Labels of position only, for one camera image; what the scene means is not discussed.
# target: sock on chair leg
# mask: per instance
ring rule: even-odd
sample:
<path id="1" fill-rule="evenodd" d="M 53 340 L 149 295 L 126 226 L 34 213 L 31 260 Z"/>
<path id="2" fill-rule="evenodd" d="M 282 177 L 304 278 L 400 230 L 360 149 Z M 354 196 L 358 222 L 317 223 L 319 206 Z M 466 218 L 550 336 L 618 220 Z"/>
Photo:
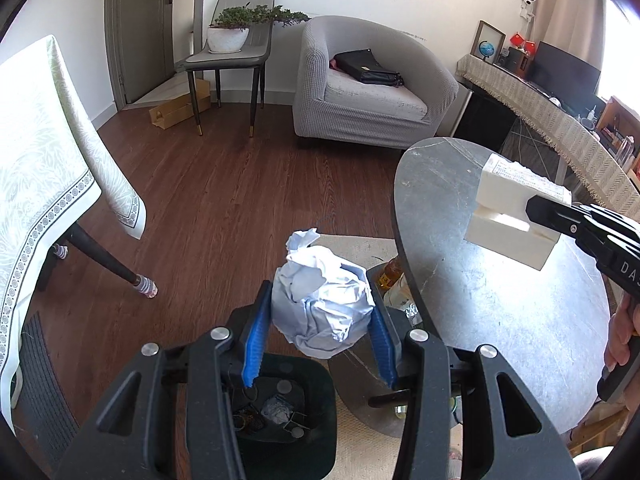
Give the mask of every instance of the sock on chair leg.
<path id="1" fill-rule="evenodd" d="M 134 285 L 133 288 L 135 288 L 140 294 L 144 294 L 148 298 L 154 298 L 158 293 L 156 284 L 152 282 L 148 277 L 142 276 L 141 274 L 138 274 L 138 277 L 140 278 L 140 283 Z"/>
<path id="2" fill-rule="evenodd" d="M 69 254 L 69 248 L 65 245 L 53 244 L 51 247 L 53 247 L 53 253 L 61 260 L 64 260 Z"/>

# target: blue gripper pad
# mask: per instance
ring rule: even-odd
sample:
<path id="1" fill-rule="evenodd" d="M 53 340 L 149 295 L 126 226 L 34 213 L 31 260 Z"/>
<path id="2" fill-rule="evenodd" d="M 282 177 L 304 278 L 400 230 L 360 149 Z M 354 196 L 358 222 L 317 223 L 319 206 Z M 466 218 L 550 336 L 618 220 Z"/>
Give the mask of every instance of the blue gripper pad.
<path id="1" fill-rule="evenodd" d="M 375 306 L 371 311 L 369 321 L 369 338 L 371 347 L 378 363 L 378 372 L 389 388 L 398 380 L 396 371 L 396 350 L 391 343 L 389 332 L 386 330 L 382 314 Z"/>
<path id="2" fill-rule="evenodd" d="M 271 325 L 271 284 L 265 294 L 258 294 L 254 322 L 249 336 L 244 343 L 244 367 L 242 368 L 242 382 L 247 388 L 254 385 L 254 379 L 260 373 L 262 356 L 267 345 L 269 326 Z"/>

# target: computer monitor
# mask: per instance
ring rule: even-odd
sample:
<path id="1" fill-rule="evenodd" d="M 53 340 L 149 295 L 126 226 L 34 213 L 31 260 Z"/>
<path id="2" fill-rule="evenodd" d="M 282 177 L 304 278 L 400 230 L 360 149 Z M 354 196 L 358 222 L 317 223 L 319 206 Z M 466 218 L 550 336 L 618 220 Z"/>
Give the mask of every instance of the computer monitor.
<path id="1" fill-rule="evenodd" d="M 593 94 L 599 79 L 597 68 L 543 42 L 538 45 L 527 73 L 527 80 L 557 98 L 565 111 L 583 117 L 590 105 L 593 108 Z"/>

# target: potted plant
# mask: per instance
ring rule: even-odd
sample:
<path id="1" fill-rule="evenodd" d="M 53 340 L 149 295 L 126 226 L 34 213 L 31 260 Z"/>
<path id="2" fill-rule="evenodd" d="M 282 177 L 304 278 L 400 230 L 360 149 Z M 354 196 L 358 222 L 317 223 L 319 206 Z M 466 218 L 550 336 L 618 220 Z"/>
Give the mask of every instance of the potted plant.
<path id="1" fill-rule="evenodd" d="M 282 25 L 294 25 L 306 22 L 309 17 L 302 12 L 291 12 L 281 5 L 269 9 L 267 6 L 256 6 L 250 9 L 249 4 L 242 7 L 224 9 L 214 22 L 209 25 L 207 42 L 209 51 L 216 54 L 231 54 L 240 52 L 247 36 L 249 27 L 258 23 L 281 22 Z"/>

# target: metal screw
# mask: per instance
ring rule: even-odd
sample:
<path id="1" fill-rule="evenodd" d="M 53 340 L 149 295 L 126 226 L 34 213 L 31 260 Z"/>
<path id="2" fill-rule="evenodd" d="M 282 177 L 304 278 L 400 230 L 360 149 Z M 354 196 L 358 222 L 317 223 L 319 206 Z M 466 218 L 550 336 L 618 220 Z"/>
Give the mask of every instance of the metal screw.
<path id="1" fill-rule="evenodd" d="M 292 389 L 293 389 L 293 386 L 291 385 L 291 382 L 284 379 L 281 381 L 278 381 L 278 384 L 276 384 L 276 390 L 278 391 L 279 394 L 283 394 L 283 395 L 290 394 Z"/>
<path id="2" fill-rule="evenodd" d="M 429 334 L 427 334 L 424 330 L 420 330 L 419 328 L 416 328 L 414 330 L 411 330 L 411 332 L 409 332 L 409 337 L 414 341 L 422 342 L 422 341 L 427 341 L 427 339 L 429 338 Z"/>
<path id="3" fill-rule="evenodd" d="M 494 357 L 496 357 L 498 355 L 498 351 L 494 347 L 492 347 L 491 345 L 482 345 L 480 347 L 480 353 L 484 357 L 488 357 L 489 359 L 493 359 Z"/>
<path id="4" fill-rule="evenodd" d="M 216 341 L 224 341 L 230 335 L 231 335 L 231 332 L 229 332 L 229 329 L 226 326 L 215 327 L 210 332 L 211 338 L 215 339 Z"/>
<path id="5" fill-rule="evenodd" d="M 151 357 L 152 355 L 156 355 L 160 351 L 160 347 L 156 343 L 147 343 L 142 347 L 142 355 L 146 357 Z"/>

